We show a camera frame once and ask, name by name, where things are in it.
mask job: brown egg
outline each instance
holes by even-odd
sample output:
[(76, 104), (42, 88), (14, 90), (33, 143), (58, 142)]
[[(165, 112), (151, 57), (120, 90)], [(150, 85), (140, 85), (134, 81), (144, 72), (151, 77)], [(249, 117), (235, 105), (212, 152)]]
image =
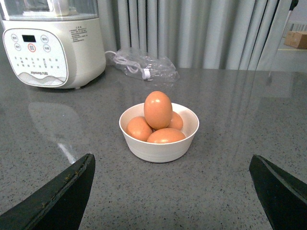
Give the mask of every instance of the brown egg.
[(182, 127), (183, 127), (183, 120), (181, 116), (173, 111), (172, 120), (171, 123), (169, 123), (168, 128), (175, 128), (181, 130)]
[(186, 136), (175, 128), (162, 128), (153, 132), (147, 142), (165, 144), (185, 139)]
[(161, 91), (150, 93), (144, 103), (144, 116), (154, 129), (166, 128), (171, 122), (173, 107), (168, 96)]
[(126, 133), (137, 140), (146, 141), (153, 133), (153, 130), (147, 124), (145, 117), (137, 116), (129, 121), (126, 127)]

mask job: gray curtain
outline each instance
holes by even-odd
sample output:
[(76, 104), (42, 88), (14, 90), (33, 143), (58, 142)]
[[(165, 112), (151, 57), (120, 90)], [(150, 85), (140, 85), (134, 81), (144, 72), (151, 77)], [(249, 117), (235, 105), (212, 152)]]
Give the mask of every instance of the gray curtain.
[(181, 68), (269, 70), (291, 0), (99, 0), (105, 50)]

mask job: bowl of eggs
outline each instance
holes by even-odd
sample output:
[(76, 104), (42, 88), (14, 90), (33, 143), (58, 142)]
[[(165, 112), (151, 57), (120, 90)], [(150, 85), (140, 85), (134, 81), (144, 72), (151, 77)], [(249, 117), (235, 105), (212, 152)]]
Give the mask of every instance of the bowl of eggs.
[(187, 152), (199, 128), (199, 120), (190, 109), (171, 103), (165, 93), (154, 91), (144, 103), (127, 109), (120, 116), (119, 127), (135, 156), (165, 163)]

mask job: cardboard box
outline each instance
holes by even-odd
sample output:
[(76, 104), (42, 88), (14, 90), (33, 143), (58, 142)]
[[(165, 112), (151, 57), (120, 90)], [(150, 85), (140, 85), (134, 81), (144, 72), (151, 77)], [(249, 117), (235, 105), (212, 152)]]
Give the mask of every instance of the cardboard box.
[(284, 44), (299, 49), (307, 49), (307, 31), (288, 31)]

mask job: blender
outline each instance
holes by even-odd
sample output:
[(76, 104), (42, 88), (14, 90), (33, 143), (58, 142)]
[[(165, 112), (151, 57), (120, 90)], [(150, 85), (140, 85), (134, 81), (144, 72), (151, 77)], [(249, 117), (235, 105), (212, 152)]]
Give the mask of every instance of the blender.
[(0, 0), (3, 44), (23, 83), (80, 88), (106, 67), (96, 0)]

